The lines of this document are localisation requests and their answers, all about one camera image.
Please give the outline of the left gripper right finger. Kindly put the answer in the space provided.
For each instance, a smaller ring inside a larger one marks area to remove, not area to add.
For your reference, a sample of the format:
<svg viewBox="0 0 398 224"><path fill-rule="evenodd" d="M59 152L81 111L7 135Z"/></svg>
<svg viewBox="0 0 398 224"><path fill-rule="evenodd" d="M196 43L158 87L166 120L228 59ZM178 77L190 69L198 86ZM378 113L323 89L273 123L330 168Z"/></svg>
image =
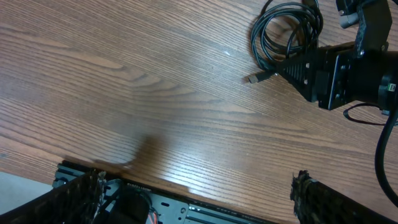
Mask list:
<svg viewBox="0 0 398 224"><path fill-rule="evenodd" d="M397 224L311 178L307 170L292 179L290 199L301 224Z"/></svg>

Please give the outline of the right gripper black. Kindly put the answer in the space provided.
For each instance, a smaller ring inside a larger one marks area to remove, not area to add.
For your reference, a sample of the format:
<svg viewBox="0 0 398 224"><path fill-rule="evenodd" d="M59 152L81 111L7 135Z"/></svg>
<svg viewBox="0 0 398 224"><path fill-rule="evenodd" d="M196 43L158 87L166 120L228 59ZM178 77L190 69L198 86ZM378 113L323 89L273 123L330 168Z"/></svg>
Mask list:
<svg viewBox="0 0 398 224"><path fill-rule="evenodd" d="M278 63L277 73L307 101L333 110L351 101L346 89L353 49L353 42L321 47Z"/></svg>

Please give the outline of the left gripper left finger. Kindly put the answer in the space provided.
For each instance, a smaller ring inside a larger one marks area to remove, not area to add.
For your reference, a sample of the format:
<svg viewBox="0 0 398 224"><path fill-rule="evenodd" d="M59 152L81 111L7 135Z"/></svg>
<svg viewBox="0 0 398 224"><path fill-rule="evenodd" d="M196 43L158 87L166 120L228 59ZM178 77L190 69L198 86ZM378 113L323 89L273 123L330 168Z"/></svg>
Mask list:
<svg viewBox="0 0 398 224"><path fill-rule="evenodd" d="M105 171L91 170L2 214L1 223L94 223L103 211L105 175Z"/></svg>

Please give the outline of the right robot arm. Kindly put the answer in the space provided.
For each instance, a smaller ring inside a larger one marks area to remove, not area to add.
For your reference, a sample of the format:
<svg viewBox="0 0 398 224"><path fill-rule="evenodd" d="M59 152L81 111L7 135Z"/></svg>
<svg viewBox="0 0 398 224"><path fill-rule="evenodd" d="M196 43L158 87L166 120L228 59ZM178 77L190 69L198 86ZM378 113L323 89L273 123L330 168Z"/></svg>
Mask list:
<svg viewBox="0 0 398 224"><path fill-rule="evenodd" d="M277 73L325 110L356 100L392 110L397 106L397 52L387 49L392 25L387 0L341 0L336 6L341 27L359 25L355 41L286 59Z"/></svg>

